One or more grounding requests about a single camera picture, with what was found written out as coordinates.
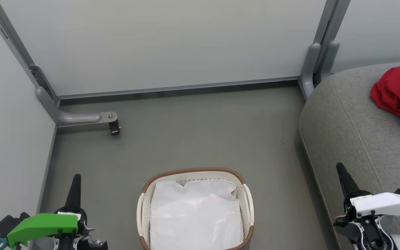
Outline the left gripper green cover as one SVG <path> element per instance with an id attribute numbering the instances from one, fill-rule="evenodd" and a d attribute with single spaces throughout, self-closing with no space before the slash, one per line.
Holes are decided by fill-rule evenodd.
<path id="1" fill-rule="evenodd" d="M 28 217 L 8 233 L 11 250 L 47 237 L 54 242 L 53 250 L 108 250 L 106 241 L 92 239 L 94 229 L 87 227 L 87 214 L 80 207 L 81 174 L 75 174 L 64 207 Z"/>

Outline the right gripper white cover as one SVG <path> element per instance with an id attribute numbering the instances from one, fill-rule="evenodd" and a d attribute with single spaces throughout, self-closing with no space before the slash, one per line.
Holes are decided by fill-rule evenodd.
<path id="1" fill-rule="evenodd" d="M 336 164 L 342 193 L 344 214 L 333 226 L 340 234 L 379 233 L 379 220 L 384 216 L 400 217 L 400 195 L 390 192 L 373 195 L 360 190 L 343 163 Z"/>

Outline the white laundry basket brown rim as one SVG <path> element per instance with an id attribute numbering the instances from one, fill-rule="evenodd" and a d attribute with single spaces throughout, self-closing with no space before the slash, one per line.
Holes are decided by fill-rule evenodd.
<path id="1" fill-rule="evenodd" d="M 157 182 L 175 181 L 184 185 L 196 180 L 227 180 L 236 185 L 236 197 L 240 203 L 240 212 L 243 222 L 243 242 L 227 250 L 244 250 L 249 247 L 254 233 L 255 210 L 251 191 L 246 181 L 236 171 L 221 167 L 204 167 L 194 169 L 180 169 L 160 173 L 149 179 L 138 199 L 136 208 L 136 224 L 140 243 L 143 250 L 151 250 L 150 244 L 150 206 L 151 198 Z"/>

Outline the white cloth basket liner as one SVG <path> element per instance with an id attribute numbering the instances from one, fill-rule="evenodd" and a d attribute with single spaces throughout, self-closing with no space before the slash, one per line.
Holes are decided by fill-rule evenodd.
<path id="1" fill-rule="evenodd" d="M 242 242 L 234 183 L 157 182 L 150 206 L 151 250 L 227 250 Z"/>

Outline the grey fabric sofa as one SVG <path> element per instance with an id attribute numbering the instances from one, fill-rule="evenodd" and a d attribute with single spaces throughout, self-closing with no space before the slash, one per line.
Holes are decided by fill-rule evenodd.
<path id="1" fill-rule="evenodd" d="M 373 194 L 400 189 L 400 118 L 376 106 L 371 89 L 400 63 L 358 67 L 317 85 L 299 118 L 299 132 L 313 169 L 338 249 L 352 250 L 335 231 L 343 215 L 336 164 L 343 163 L 361 190 Z"/>

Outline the grey partition foot with plate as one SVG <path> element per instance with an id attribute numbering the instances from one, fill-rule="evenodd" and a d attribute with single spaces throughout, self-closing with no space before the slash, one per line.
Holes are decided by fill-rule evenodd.
<path id="1" fill-rule="evenodd" d="M 62 111 L 41 86 L 36 87 L 35 94 L 58 127 L 112 123 L 118 120 L 116 112 L 69 113 Z"/>

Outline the small black caster wheel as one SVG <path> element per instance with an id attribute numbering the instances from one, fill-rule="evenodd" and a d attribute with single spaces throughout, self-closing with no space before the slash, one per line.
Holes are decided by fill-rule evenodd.
<path id="1" fill-rule="evenodd" d="M 110 134 L 112 136 L 120 134 L 121 127 L 119 126 L 118 120 L 115 120 L 113 122 L 109 122 L 108 125 L 109 125 Z"/>

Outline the grey double partition foot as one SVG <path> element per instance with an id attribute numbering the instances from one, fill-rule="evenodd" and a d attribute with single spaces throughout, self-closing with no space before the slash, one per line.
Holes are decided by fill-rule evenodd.
<path id="1" fill-rule="evenodd" d="M 314 85 L 331 75 L 335 57 L 340 47 L 336 39 L 351 0 L 326 0 L 316 35 L 308 47 L 299 77 L 299 86 L 308 100 Z"/>

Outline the grey partition bottom rail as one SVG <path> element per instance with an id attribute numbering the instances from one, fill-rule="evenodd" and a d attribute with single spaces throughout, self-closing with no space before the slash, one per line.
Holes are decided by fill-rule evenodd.
<path id="1" fill-rule="evenodd" d="M 280 81 L 298 81 L 299 76 L 292 77 L 280 77 L 280 78 L 268 78 L 268 79 L 260 79 L 260 80 L 246 80 L 246 81 L 229 81 L 222 83 L 211 83 L 211 84 L 191 84 L 186 86 L 173 86 L 173 87 L 156 87 L 150 89 L 142 89 L 142 90 L 123 90 L 123 91 L 109 91 L 109 92 L 93 92 L 86 94 L 72 94 L 72 95 L 59 95 L 59 100 L 73 100 L 80 98 L 103 98 L 113 95 L 128 95 L 128 94 L 140 94 L 140 93 L 148 93 L 148 92 L 162 92 L 162 91 L 179 91 L 179 90 L 194 90 L 194 89 L 202 89 L 202 88 L 215 88 L 215 87 L 224 87 L 224 86 L 238 86 L 244 84 L 262 84 L 262 83 L 272 83 L 272 82 L 280 82 Z"/>

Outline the grey partition corner post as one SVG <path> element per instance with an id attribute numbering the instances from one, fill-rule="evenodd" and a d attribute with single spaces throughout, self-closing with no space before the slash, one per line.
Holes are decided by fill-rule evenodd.
<path id="1" fill-rule="evenodd" d="M 56 106 L 59 106 L 60 100 L 57 98 L 51 84 L 47 80 L 43 70 L 36 65 L 27 48 L 24 46 L 20 36 L 11 23 L 8 15 L 0 3 L 0 35 L 4 38 L 6 44 L 17 57 L 18 62 L 27 72 L 35 86 L 41 86 L 49 95 Z"/>

